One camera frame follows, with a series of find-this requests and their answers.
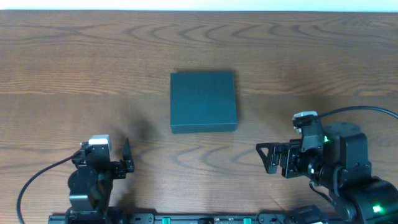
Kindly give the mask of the black gift box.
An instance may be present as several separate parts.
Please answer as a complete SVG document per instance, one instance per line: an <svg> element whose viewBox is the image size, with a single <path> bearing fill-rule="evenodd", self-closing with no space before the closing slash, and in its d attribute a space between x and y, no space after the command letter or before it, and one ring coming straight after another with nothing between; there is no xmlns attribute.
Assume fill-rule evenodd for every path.
<svg viewBox="0 0 398 224"><path fill-rule="evenodd" d="M170 74L172 133L233 132L237 127L234 72Z"/></svg>

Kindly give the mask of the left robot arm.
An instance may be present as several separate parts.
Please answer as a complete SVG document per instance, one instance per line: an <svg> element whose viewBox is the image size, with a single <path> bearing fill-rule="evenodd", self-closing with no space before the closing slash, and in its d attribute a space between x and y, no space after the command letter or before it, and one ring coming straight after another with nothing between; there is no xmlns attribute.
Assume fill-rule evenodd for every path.
<svg viewBox="0 0 398 224"><path fill-rule="evenodd" d="M65 215L66 223L128 223L127 215L109 206L113 181L125 179L134 172L129 140L126 139L122 159L110 159L110 136L95 135L72 158L76 167L68 178L71 207Z"/></svg>

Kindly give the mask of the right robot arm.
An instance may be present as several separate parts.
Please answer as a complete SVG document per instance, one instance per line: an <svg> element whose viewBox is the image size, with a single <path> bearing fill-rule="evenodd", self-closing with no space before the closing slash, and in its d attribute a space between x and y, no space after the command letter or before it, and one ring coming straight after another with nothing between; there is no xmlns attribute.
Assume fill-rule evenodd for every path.
<svg viewBox="0 0 398 224"><path fill-rule="evenodd" d="M306 176L311 187L327 188L324 198L344 222L397 223L397 188L372 175L368 139L358 125L322 125L314 114L292 121L301 138L256 145L268 174L280 167L286 179Z"/></svg>

